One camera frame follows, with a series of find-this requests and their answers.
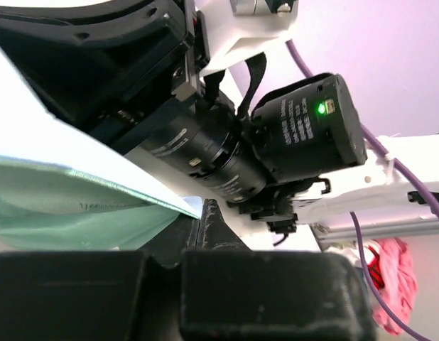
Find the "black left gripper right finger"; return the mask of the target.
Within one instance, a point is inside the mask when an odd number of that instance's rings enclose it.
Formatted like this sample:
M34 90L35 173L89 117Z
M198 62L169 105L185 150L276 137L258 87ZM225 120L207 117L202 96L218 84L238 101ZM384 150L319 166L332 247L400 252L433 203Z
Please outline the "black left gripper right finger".
M178 218L184 340L375 340L363 285L342 256L252 251L216 202Z

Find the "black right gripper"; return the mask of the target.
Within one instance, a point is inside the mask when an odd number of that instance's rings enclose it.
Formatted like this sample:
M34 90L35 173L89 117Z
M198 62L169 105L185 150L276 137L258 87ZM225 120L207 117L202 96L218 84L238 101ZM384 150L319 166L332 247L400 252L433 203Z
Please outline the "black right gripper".
M0 46L59 119L120 154L137 146L272 232L292 200L367 160L346 82L322 73L252 99L297 1L0 5Z

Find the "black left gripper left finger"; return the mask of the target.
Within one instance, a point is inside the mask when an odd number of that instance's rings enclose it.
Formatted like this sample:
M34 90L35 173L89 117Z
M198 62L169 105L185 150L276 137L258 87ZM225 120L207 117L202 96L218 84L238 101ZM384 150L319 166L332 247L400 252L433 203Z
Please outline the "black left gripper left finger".
M134 340L139 251L0 254L0 340Z

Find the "blue green satin pillowcase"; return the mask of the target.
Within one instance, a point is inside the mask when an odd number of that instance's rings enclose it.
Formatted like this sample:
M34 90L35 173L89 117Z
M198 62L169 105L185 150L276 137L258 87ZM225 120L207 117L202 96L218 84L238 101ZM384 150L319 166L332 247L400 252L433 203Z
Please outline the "blue green satin pillowcase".
M17 250L135 250L186 201L125 157L55 118L0 47L0 242Z

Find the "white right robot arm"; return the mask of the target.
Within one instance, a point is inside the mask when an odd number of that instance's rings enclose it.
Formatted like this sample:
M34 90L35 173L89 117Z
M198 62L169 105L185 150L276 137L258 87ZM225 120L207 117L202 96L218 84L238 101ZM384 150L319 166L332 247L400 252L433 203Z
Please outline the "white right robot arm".
M135 250L198 219L135 148L272 232L386 205L439 216L439 135L370 136L340 75L250 107L297 16L297 1L0 2L0 241Z

